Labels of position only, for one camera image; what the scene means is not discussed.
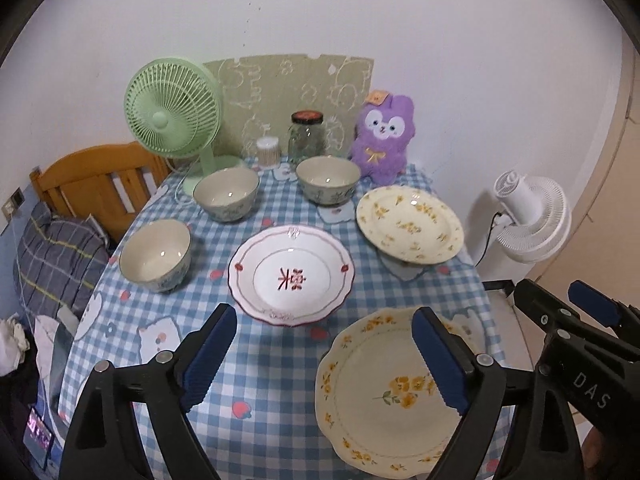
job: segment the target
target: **glass jar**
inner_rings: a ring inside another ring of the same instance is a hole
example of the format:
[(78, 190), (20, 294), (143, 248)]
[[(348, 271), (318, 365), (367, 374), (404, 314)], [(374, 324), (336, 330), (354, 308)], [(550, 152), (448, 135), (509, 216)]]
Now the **glass jar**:
[(300, 110), (291, 115), (289, 128), (289, 164), (291, 171), (303, 160), (326, 153), (324, 116), (314, 110)]

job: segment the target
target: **silver bolt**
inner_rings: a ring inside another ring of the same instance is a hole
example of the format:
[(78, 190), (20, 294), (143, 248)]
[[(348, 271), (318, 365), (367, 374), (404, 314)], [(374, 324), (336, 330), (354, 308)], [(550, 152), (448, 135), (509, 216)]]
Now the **silver bolt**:
[(158, 354), (156, 354), (156, 361), (162, 364), (168, 363), (173, 358), (174, 353), (169, 352), (168, 350), (162, 350), (161, 352), (158, 352)]
[(104, 360), (100, 361), (100, 362), (97, 362), (95, 364), (95, 366), (94, 366), (94, 370), (96, 372), (102, 373), (102, 372), (106, 371), (109, 368), (109, 364), (111, 364), (111, 363), (108, 362), (108, 361), (104, 361)]
[(476, 356), (476, 361), (478, 361), (478, 364), (481, 366), (491, 366), (494, 364), (494, 358), (489, 354), (478, 354)]

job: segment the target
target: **tablecloth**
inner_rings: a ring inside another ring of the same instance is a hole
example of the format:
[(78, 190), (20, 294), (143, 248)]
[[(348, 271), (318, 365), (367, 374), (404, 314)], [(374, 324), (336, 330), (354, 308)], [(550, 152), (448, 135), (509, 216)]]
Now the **tablecloth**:
[[(190, 272), (177, 290), (152, 293), (120, 274), (120, 244), (96, 286), (69, 355), (60, 414), (71, 420), (78, 392), (99, 360), (108, 359), (118, 367), (146, 362), (158, 349), (174, 349), (199, 329), (219, 303), (229, 303), (238, 313), (238, 333), (204, 402), (188, 414), (219, 475), (230, 480), (370, 478), (337, 457), (316, 423), (316, 370), (332, 340), (357, 319), (385, 306), (427, 304), (449, 318), (465, 312), (468, 316), (470, 308), (484, 328), (486, 350), (503, 362), (487, 295), (466, 250), (440, 266), (418, 269), (383, 258), (354, 220), (355, 205), (372, 188), (368, 178), (360, 181), (346, 205), (318, 208), (304, 199), (287, 164), (258, 174), (260, 188), (251, 215), (233, 224), (214, 222), (185, 197), (179, 174), (171, 174), (162, 184), (123, 243), (149, 221), (178, 219), (193, 235)], [(413, 166), (397, 183), (433, 191)], [(355, 279), (347, 300), (311, 326), (284, 328), (252, 319), (228, 290), (227, 266), (236, 249), (261, 230), (286, 223), (330, 232), (354, 260)], [(154, 475), (170, 478), (145, 406), (136, 406), (136, 416)], [(508, 415), (503, 410), (480, 478), (495, 469), (507, 432)]]

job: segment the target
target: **plush toy eye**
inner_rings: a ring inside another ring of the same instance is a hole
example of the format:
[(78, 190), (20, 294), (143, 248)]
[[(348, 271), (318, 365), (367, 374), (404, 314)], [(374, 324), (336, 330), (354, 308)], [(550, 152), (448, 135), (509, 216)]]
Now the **plush toy eye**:
[(369, 130), (378, 126), (380, 121), (382, 121), (382, 112), (380, 110), (370, 111), (364, 119), (364, 123), (367, 125)]
[(396, 116), (389, 121), (389, 131), (394, 137), (400, 137), (404, 133), (404, 119)]

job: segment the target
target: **orange tag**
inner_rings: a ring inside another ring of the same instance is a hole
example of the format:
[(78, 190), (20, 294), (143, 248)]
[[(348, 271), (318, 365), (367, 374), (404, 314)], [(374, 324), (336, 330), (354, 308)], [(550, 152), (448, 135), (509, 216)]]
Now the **orange tag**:
[(371, 103), (372, 105), (380, 106), (383, 102), (385, 102), (385, 99), (388, 96), (389, 96), (389, 92), (386, 92), (384, 90), (372, 90), (371, 92), (369, 92), (369, 95), (367, 96), (367, 98), (364, 99), (364, 102)]

